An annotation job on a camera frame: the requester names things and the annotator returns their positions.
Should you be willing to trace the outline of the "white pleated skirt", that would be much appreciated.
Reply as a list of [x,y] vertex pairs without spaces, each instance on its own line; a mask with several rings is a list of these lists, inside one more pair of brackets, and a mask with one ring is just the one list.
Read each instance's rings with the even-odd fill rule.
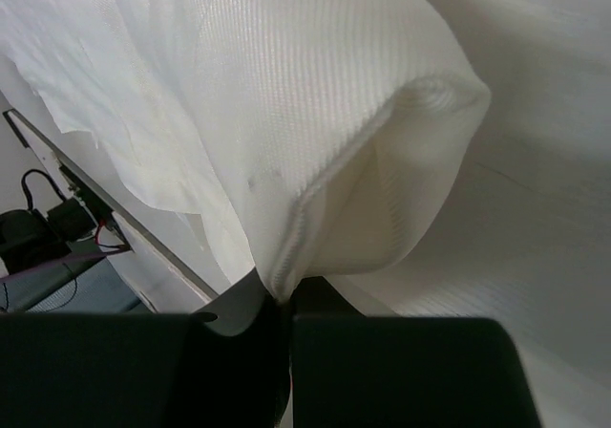
[[490,103],[426,0],[1,0],[1,52],[60,131],[282,301],[402,260]]

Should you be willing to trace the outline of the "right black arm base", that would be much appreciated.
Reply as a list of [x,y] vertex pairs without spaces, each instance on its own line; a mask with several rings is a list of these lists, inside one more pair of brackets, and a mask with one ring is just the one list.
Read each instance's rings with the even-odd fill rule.
[[[59,199],[46,212],[35,207],[28,178],[43,177]],[[70,262],[96,261],[131,250],[112,217],[112,209],[84,182],[71,175],[72,196],[62,192],[50,174],[26,171],[20,186],[27,207],[1,214],[1,280]]]

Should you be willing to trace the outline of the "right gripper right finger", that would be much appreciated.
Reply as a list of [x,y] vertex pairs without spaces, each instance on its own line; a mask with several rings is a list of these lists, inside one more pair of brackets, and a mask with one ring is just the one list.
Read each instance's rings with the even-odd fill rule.
[[327,280],[291,304],[296,427],[537,427],[511,336],[483,317],[365,315]]

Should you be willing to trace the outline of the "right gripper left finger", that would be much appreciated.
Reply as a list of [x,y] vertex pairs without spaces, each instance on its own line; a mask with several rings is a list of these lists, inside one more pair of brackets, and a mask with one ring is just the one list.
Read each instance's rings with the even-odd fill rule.
[[284,312],[255,274],[193,313],[1,318],[5,427],[271,427],[288,382]]

